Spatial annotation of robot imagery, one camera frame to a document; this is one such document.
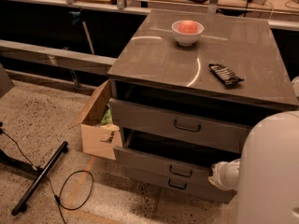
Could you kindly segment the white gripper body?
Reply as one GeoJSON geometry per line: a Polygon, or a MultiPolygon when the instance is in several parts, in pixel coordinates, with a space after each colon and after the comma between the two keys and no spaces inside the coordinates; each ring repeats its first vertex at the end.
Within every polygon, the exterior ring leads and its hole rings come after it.
{"type": "Polygon", "coordinates": [[[240,159],[220,161],[212,166],[212,183],[222,190],[237,190],[239,180],[240,159]]]}

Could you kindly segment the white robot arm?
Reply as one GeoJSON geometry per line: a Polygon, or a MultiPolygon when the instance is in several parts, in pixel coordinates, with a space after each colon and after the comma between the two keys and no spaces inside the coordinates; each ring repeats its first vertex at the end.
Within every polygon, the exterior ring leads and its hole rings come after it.
{"type": "Polygon", "coordinates": [[[256,124],[241,157],[213,164],[208,180],[237,192],[236,224],[299,224],[299,111],[256,124]]]}

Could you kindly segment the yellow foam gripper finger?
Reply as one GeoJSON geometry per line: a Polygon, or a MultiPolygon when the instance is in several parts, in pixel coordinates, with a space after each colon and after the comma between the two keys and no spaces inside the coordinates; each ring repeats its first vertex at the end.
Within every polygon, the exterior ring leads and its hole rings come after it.
{"type": "Polygon", "coordinates": [[[208,181],[211,185],[216,185],[215,179],[214,179],[214,173],[215,173],[215,165],[212,165],[209,168],[209,175],[208,175],[208,181]]]}

